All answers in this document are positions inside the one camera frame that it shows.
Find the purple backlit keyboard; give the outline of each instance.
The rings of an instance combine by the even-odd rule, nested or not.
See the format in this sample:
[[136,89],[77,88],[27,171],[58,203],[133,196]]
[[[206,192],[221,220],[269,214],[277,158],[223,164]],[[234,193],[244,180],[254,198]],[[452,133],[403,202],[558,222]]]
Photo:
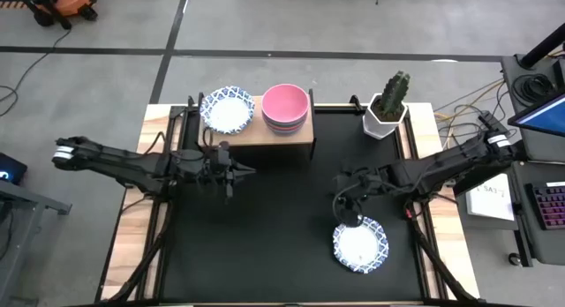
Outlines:
[[528,184],[542,229],[565,228],[565,184]]

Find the white hexagonal pot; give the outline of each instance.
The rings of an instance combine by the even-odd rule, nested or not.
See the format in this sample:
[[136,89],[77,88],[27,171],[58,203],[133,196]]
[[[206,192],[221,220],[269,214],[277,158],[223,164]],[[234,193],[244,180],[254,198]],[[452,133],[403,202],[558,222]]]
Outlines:
[[400,116],[398,122],[382,122],[379,118],[370,110],[370,107],[373,105],[375,101],[377,101],[381,97],[381,94],[374,94],[367,110],[365,111],[365,115],[363,116],[363,131],[365,134],[371,136],[375,139],[384,139],[390,133],[395,131],[395,128],[403,121],[404,117],[406,116],[406,112],[408,111],[408,107],[404,102],[403,105],[403,114]]

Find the wooden table frame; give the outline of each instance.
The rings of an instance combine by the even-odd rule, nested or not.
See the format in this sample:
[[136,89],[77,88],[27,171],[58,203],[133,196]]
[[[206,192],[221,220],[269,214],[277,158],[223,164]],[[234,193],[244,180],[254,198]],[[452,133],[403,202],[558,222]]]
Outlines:
[[[410,124],[399,127],[404,158],[424,158],[430,154],[441,151],[441,141],[435,123],[432,105],[430,103],[407,103],[410,111]],[[316,104],[315,108],[340,108],[353,104]],[[147,106],[143,127],[139,136],[138,152],[145,152],[153,142],[159,131],[166,132],[170,109],[169,104],[153,104]],[[175,127],[176,147],[180,127]],[[162,143],[155,145],[153,151],[161,152]],[[441,194],[453,196],[451,189],[444,188]],[[123,207],[141,198],[137,189],[127,190],[124,195]],[[152,200],[145,200],[121,215],[116,225],[116,233],[109,249],[107,264],[102,273],[101,286],[96,295],[96,300],[112,297],[131,275],[135,266],[141,261],[150,221],[155,221],[153,237],[159,232],[166,212],[165,204],[154,204]],[[451,273],[459,280],[463,287],[473,296],[478,297],[478,288],[472,270],[471,259],[463,234],[463,227],[459,219],[457,206],[441,198],[429,204],[429,215],[418,217],[420,227],[431,238],[431,243],[439,250],[441,259]],[[454,299],[453,294],[438,281],[438,274],[433,270],[432,264],[422,251],[424,267],[426,270],[425,292],[431,298],[448,296]],[[134,298],[151,298],[154,294],[156,271],[159,254],[154,258],[147,273],[145,292],[142,297],[136,297],[135,292],[130,296]]]

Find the gray floor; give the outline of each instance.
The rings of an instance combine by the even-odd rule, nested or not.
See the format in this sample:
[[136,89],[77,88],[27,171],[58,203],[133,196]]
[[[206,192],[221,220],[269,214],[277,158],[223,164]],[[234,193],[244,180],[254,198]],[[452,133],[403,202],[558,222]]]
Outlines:
[[[98,21],[74,19],[60,46],[164,49],[178,5],[99,0]],[[378,6],[373,0],[189,0],[175,48],[498,56],[527,51],[564,16],[565,0],[380,0]],[[0,29],[0,46],[48,47],[63,33],[58,26],[38,27],[25,10],[0,10]],[[39,56],[0,53],[0,85],[15,85]],[[54,140],[86,135],[134,149],[161,59],[48,56],[26,78],[15,109],[0,117],[0,150],[30,166],[25,186],[74,204],[69,217],[46,216],[20,295],[39,297],[41,306],[93,301],[124,190],[104,176],[54,169]],[[352,94],[368,101],[398,70],[412,76],[406,101],[429,101],[436,108],[501,77],[496,63],[173,56],[159,102],[184,103],[188,95],[232,84],[262,94],[277,83],[313,88],[317,102],[343,102]],[[476,105],[492,110],[493,96]],[[513,115],[508,97],[501,104]],[[441,113],[453,114],[455,105]],[[473,114],[458,118],[475,120]],[[505,260],[516,247],[509,232],[465,234],[484,298],[562,305],[565,267],[512,267]]]

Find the blue and white plate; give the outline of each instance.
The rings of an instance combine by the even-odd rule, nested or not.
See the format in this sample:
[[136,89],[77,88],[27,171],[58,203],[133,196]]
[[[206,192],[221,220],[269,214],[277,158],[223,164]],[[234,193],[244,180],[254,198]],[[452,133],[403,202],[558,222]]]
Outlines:
[[388,240],[382,226],[367,217],[356,228],[340,224],[334,230],[334,255],[356,273],[377,269],[388,257]]
[[221,134],[237,134],[252,120],[253,97],[238,86],[226,86],[202,99],[200,116],[206,126]]

